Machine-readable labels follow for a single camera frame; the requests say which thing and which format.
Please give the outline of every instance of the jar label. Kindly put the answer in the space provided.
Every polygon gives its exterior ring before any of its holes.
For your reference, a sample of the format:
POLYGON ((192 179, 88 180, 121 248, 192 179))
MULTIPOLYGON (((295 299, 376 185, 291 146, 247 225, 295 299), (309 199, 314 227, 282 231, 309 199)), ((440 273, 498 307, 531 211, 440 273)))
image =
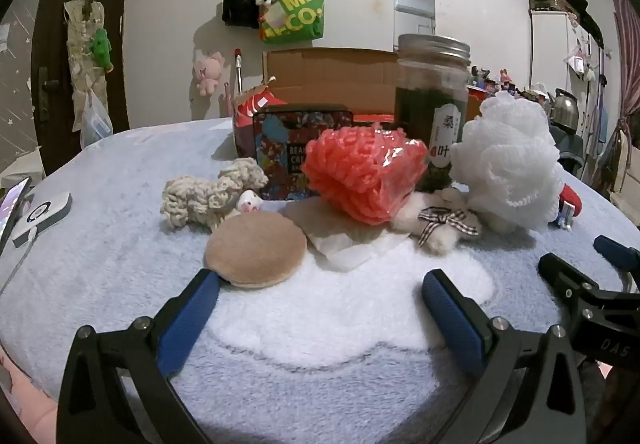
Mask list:
POLYGON ((460 112, 455 104, 445 104, 435 109, 431 140, 429 141, 430 162, 437 168, 449 165, 451 145, 458 138, 460 112))

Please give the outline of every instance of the blue gripper pad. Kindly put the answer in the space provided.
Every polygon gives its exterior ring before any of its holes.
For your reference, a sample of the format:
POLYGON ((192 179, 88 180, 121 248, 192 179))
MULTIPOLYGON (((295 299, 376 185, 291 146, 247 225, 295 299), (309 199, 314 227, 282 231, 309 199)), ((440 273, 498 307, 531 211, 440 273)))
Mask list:
POLYGON ((593 248, 618 270, 629 272, 638 269, 638 254, 635 250, 602 234, 593 240, 593 248))
POLYGON ((456 364, 474 377, 482 376, 485 367, 482 338, 434 271, 428 272, 422 281, 422 300, 442 332, 456 364))
POLYGON ((218 275, 210 271, 160 337, 157 363, 165 379, 184 366, 216 306, 219 292, 218 275))

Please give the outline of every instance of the door handle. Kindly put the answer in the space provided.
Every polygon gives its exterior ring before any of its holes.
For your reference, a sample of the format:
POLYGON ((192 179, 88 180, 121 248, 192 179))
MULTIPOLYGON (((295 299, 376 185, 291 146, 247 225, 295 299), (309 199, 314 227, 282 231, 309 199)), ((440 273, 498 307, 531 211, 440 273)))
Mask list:
POLYGON ((60 81, 49 80, 49 71, 46 66, 38 69, 38 121, 49 121, 49 93, 55 93, 60 89, 60 81))

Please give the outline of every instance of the green plush toy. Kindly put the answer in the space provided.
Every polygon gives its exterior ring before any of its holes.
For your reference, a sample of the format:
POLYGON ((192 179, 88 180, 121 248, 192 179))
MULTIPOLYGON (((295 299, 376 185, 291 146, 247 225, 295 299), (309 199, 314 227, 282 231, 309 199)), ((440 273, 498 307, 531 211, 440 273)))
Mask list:
POLYGON ((95 31, 95 37, 91 40, 91 53, 94 56, 94 62, 104 71, 109 73, 113 70, 111 64, 111 58, 109 52, 111 51, 111 43, 107 37, 107 31, 105 29, 97 29, 95 31))

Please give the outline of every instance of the white mesh bath sponge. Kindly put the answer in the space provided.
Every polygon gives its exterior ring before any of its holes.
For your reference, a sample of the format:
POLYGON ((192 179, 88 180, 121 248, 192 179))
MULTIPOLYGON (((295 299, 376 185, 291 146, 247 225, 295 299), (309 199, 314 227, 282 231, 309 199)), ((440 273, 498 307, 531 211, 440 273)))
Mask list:
POLYGON ((542 106, 501 91, 480 111, 451 147, 451 178, 469 187, 470 209, 542 230, 556 219, 564 186, 542 106))

